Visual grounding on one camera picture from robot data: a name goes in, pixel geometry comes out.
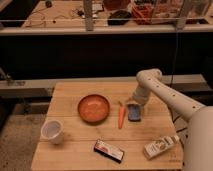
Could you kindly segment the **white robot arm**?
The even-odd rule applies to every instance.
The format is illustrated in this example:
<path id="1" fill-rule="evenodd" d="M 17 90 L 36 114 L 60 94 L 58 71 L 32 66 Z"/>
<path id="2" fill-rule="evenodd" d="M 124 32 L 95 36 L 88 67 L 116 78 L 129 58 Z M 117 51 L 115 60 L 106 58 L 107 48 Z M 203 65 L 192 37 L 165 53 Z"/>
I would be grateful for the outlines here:
<path id="1" fill-rule="evenodd" d="M 139 71 L 133 99 L 145 105 L 154 93 L 188 123 L 182 171 L 213 171 L 213 106 L 206 106 L 161 82 L 159 69 Z"/>

